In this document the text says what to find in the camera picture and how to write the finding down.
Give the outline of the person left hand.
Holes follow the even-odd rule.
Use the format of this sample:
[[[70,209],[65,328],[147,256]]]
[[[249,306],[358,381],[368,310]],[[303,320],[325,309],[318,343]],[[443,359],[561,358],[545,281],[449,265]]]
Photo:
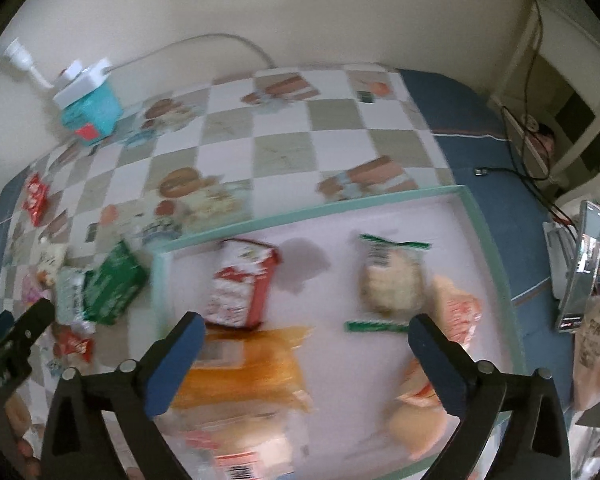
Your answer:
[[[18,393],[14,393],[5,403],[5,414],[15,438],[16,449],[23,460],[26,479],[37,479],[41,474],[40,461],[34,456],[33,448],[24,438],[31,428],[31,416],[27,405]]]

